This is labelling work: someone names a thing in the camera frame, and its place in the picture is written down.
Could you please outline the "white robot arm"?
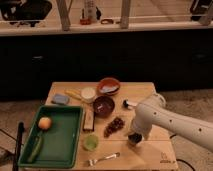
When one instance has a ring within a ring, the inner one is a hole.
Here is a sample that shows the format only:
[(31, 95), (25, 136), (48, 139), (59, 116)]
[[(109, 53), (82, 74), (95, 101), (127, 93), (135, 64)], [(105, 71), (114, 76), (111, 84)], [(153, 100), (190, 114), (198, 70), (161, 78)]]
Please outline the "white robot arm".
[(131, 130), (147, 139), (152, 126), (156, 125), (213, 153), (213, 123), (174, 113), (165, 106), (165, 98), (158, 93), (140, 101), (135, 107)]

